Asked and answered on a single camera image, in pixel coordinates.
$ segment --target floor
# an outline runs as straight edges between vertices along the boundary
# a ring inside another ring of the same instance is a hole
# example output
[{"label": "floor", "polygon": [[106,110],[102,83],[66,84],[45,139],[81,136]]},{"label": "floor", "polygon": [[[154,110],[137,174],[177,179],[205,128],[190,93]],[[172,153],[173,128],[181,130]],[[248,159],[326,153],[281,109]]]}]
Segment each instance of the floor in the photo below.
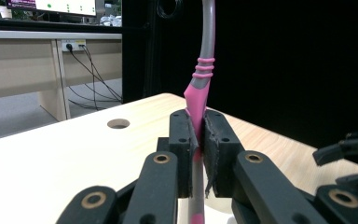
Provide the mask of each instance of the floor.
[{"label": "floor", "polygon": [[[67,88],[71,117],[121,105],[121,78]],[[0,98],[0,138],[58,122],[38,103],[37,92]]]}]

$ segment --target wooden table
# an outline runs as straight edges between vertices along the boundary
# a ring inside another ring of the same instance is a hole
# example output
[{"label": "wooden table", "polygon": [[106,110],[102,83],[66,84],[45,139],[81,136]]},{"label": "wooden table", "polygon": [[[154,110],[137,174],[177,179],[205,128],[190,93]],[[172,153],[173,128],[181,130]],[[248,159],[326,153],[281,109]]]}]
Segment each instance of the wooden table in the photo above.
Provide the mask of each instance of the wooden table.
[{"label": "wooden table", "polygon": [[[138,178],[158,137],[168,136],[169,115],[185,107],[183,98],[165,93],[0,139],[0,223],[55,223],[82,189],[123,188]],[[306,192],[358,173],[358,165],[349,161],[317,167],[313,147],[226,118],[246,149],[268,155]],[[114,119],[118,124],[126,119],[130,126],[108,127]],[[229,199],[208,199],[205,209],[206,223],[227,223],[232,217]]]}]

